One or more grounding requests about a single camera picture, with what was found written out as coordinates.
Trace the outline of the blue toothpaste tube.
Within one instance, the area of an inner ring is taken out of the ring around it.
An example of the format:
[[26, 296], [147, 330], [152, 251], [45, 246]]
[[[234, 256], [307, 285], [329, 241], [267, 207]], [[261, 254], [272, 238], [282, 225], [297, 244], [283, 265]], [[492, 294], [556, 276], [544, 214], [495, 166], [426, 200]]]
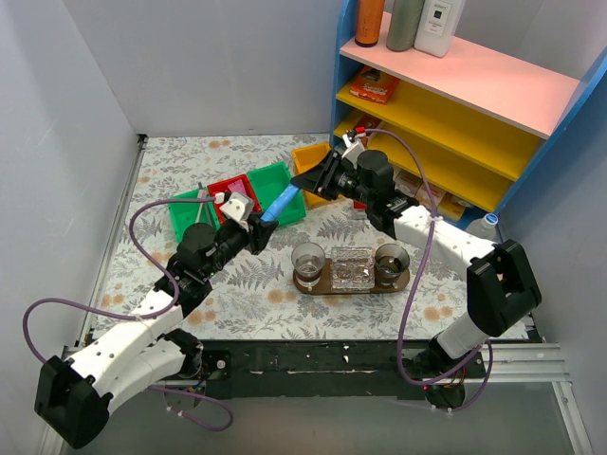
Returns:
[[268, 209], [261, 216], [264, 222], [275, 222], [283, 213], [290, 202], [298, 195], [300, 189], [292, 184], [288, 184], [281, 194], [272, 202]]

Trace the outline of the clear glass cup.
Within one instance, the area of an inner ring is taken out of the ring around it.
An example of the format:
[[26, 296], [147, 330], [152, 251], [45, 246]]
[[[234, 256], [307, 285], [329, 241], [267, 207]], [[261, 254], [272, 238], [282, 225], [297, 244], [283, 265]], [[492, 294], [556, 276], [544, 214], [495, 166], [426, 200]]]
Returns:
[[325, 253], [323, 248], [315, 243], [303, 243], [293, 249], [291, 262], [296, 281], [306, 288], [313, 288], [320, 281]]

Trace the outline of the green translucent cup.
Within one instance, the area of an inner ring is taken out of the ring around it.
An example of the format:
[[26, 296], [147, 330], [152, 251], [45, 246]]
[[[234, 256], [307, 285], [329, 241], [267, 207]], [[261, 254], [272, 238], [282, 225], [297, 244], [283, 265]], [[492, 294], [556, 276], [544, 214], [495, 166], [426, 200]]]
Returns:
[[399, 244], [385, 244], [375, 253], [376, 285], [393, 286], [401, 275], [409, 269], [410, 257]]

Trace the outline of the clear textured acrylic holder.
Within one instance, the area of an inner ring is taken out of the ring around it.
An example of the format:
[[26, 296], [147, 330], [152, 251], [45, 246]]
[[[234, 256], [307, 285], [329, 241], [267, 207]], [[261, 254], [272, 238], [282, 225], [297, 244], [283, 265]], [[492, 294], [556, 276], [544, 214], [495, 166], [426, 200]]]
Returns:
[[334, 246], [330, 259], [333, 291], [361, 293], [375, 286], [375, 253], [372, 248]]

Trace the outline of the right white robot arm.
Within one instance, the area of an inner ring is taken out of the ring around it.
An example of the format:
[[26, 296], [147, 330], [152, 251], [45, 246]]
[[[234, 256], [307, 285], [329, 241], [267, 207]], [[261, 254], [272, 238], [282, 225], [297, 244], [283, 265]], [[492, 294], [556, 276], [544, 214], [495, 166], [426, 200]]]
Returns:
[[409, 362], [425, 374], [455, 374], [487, 339], [501, 336], [542, 301], [520, 244], [481, 239], [431, 214], [396, 188], [383, 152], [364, 151], [357, 162], [331, 152], [291, 183], [326, 200], [344, 196], [364, 204], [376, 230], [423, 248], [465, 280], [466, 312]]

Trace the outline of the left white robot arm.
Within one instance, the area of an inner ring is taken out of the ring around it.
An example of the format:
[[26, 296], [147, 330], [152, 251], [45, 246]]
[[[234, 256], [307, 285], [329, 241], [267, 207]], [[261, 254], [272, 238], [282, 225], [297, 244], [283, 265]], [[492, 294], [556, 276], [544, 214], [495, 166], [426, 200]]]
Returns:
[[262, 251], [278, 226], [266, 213], [213, 229], [189, 226], [140, 305], [90, 346], [40, 370], [35, 412], [71, 447], [92, 442], [125, 401], [167, 376], [195, 377], [202, 366], [197, 338], [178, 328], [211, 293], [210, 279], [241, 251]]

